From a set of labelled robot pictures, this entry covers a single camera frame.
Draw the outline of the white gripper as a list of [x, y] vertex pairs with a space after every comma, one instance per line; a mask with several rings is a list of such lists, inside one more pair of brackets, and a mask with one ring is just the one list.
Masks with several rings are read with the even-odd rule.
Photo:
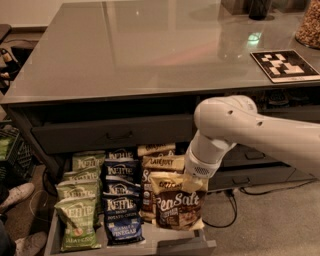
[[187, 193], [207, 191], [207, 179], [215, 174], [221, 162], [222, 151], [215, 145], [199, 147], [190, 144], [185, 154], [185, 172], [188, 174], [182, 175], [182, 191]]

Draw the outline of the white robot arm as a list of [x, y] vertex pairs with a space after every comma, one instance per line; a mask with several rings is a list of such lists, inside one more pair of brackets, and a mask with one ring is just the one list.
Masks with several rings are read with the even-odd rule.
[[185, 154], [182, 190], [206, 188], [224, 156], [237, 144], [284, 162], [314, 177], [320, 175], [320, 125], [258, 113], [244, 95], [213, 97], [194, 112], [197, 131]]

